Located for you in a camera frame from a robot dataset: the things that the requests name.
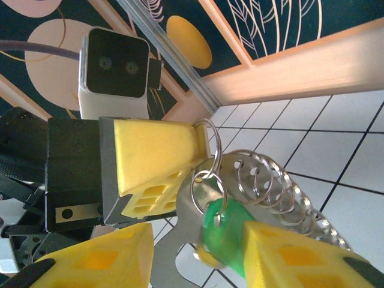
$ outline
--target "silver keychain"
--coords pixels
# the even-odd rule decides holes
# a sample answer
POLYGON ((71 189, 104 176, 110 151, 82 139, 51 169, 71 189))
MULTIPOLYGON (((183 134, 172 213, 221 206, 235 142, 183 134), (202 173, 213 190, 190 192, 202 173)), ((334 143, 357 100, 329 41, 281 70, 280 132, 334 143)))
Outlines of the silver keychain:
MULTIPOLYGON (((185 243, 197 243, 209 202, 231 197, 245 206, 259 222, 295 231, 318 241, 347 250, 348 243, 329 221, 315 210, 288 173, 268 156, 249 150, 222 153, 221 140, 214 124, 207 119, 196 122, 213 129, 216 139, 214 158, 198 165, 183 181, 176 200, 178 222, 155 246, 151 284, 156 288, 198 287, 184 279, 175 265, 176 254, 185 243)), ((220 224, 220 212, 217 224, 220 224)))

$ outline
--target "camera lens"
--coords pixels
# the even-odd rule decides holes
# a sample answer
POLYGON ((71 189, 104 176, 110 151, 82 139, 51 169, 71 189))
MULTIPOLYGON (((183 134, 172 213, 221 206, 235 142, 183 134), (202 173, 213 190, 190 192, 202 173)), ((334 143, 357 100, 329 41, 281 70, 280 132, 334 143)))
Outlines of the camera lens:
POLYGON ((109 70, 112 67, 112 60, 108 57, 100 57, 98 66, 103 70, 109 70))
POLYGON ((125 66, 125 69, 128 74, 135 75, 139 70, 139 66, 137 66, 135 62, 128 62, 125 66))

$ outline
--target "metal spring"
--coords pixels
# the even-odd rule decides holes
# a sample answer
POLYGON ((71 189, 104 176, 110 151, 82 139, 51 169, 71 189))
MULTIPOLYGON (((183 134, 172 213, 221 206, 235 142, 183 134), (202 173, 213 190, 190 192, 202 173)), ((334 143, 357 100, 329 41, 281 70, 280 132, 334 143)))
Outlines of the metal spring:
POLYGON ((260 205, 279 218, 289 230, 294 230, 318 241, 327 242, 351 250, 344 238, 335 230, 321 212, 314 209, 309 198, 303 193, 288 173, 268 156, 249 150, 235 150, 230 154, 241 154, 255 159, 260 165, 251 170, 253 189, 246 192, 242 180, 244 162, 237 161, 238 188, 246 199, 237 201, 245 205, 260 205), (269 175, 268 181, 260 181, 260 171, 269 175))

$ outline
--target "beige circle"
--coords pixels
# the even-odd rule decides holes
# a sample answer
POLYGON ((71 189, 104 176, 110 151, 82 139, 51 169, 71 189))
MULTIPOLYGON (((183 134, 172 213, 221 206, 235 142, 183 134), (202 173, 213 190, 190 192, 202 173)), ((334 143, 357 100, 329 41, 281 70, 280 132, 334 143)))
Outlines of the beige circle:
MULTIPOLYGON (((79 52, 82 38, 92 28, 90 25, 66 20, 67 32, 62 48, 79 52)), ((62 19, 54 19, 38 26, 28 38, 28 42, 41 43, 57 47, 64 31, 62 19)), ((39 62, 28 60, 40 59, 47 54, 25 52, 26 69, 37 92, 46 100, 63 108, 79 110, 77 87, 79 78, 79 62, 52 55, 39 62)))
POLYGON ((21 15, 40 18, 54 12, 62 0, 2 0, 7 6, 21 15))

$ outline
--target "camera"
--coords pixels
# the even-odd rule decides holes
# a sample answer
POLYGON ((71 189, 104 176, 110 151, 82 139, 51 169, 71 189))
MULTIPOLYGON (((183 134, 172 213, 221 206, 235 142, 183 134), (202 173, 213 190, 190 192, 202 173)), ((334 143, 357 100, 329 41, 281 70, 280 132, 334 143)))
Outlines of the camera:
POLYGON ((149 44, 142 38, 92 28, 83 39, 79 67, 82 119, 148 119, 149 44))

